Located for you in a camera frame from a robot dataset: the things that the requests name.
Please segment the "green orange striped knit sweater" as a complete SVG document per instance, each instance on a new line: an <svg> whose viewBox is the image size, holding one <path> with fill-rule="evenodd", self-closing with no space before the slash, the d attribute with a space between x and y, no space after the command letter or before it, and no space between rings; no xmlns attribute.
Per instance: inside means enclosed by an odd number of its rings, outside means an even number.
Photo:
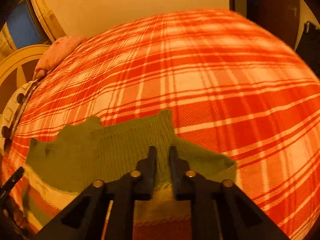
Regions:
<svg viewBox="0 0 320 240"><path fill-rule="evenodd" d="M154 198L138 202L134 239L190 239L190 213L186 202L172 195L168 164L169 147L205 178L221 182L236 178L237 164L175 134L171 111L103 126L96 116L78 125L67 125L51 142L31 139L25 163L22 205L33 232L41 230L88 185L97 180L115 181L132 171L157 148Z"/></svg>

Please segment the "white patterned pillow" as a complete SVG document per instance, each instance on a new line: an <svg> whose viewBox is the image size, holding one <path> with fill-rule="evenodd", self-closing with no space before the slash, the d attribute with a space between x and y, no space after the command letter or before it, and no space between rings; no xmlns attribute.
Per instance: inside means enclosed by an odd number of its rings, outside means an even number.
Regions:
<svg viewBox="0 0 320 240"><path fill-rule="evenodd" d="M13 93L6 104L1 116L1 154L9 151L20 118L37 85L37 80L25 83Z"/></svg>

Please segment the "red white plaid bedspread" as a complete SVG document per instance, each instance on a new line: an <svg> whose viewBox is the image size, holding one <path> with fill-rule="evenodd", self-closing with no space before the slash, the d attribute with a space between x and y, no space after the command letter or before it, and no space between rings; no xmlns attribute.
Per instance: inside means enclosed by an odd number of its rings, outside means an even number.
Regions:
<svg viewBox="0 0 320 240"><path fill-rule="evenodd" d="M289 237L319 218L319 79L284 42L241 15L155 15L86 39L31 96L4 154L2 179L31 139L51 142L92 116L103 126L171 111L175 134L237 164L236 185ZM14 218L33 232L11 192Z"/></svg>

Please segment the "cream round wooden headboard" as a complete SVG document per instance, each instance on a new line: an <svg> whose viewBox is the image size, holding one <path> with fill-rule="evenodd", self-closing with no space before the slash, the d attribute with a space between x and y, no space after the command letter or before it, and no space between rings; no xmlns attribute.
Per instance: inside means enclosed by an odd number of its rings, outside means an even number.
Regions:
<svg viewBox="0 0 320 240"><path fill-rule="evenodd" d="M4 108L13 93L33 79L35 67L49 45L32 45L19 49L1 62L1 105Z"/></svg>

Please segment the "pink pillow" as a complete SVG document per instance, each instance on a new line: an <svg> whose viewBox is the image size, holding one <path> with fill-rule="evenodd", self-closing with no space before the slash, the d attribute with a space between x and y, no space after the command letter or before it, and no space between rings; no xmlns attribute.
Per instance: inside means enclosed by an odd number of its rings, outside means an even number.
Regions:
<svg viewBox="0 0 320 240"><path fill-rule="evenodd" d="M58 38L39 59L33 73L33 80L40 80L50 74L86 38L81 35L67 35Z"/></svg>

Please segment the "blue window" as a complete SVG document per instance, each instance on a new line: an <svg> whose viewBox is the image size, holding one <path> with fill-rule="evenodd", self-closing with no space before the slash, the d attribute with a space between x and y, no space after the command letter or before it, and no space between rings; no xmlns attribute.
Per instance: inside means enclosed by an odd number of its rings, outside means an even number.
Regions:
<svg viewBox="0 0 320 240"><path fill-rule="evenodd" d="M26 2L20 3L7 20L7 27L17 49L39 44L41 34L29 12Z"/></svg>

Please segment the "beige patterned curtain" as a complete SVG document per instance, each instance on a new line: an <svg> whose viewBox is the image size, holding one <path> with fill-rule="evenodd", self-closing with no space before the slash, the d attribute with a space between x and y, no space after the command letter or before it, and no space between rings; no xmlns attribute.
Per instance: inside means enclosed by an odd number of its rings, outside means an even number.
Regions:
<svg viewBox="0 0 320 240"><path fill-rule="evenodd" d="M66 36L61 24L45 2L45 0L31 0L31 4L41 27L51 42Z"/></svg>

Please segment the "brown wooden door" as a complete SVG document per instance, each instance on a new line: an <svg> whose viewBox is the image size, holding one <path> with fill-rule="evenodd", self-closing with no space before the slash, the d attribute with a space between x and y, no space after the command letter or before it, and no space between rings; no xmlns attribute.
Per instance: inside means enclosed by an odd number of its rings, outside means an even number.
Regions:
<svg viewBox="0 0 320 240"><path fill-rule="evenodd" d="M247 0L247 18L284 41L296 44L300 0Z"/></svg>

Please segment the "black bag by wall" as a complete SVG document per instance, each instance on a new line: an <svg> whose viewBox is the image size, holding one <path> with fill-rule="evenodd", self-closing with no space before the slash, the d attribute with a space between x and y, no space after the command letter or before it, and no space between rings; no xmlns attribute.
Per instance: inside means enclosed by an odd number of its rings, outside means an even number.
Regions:
<svg viewBox="0 0 320 240"><path fill-rule="evenodd" d="M320 71L320 30L313 23L304 23L304 30L296 53L311 68L317 77Z"/></svg>

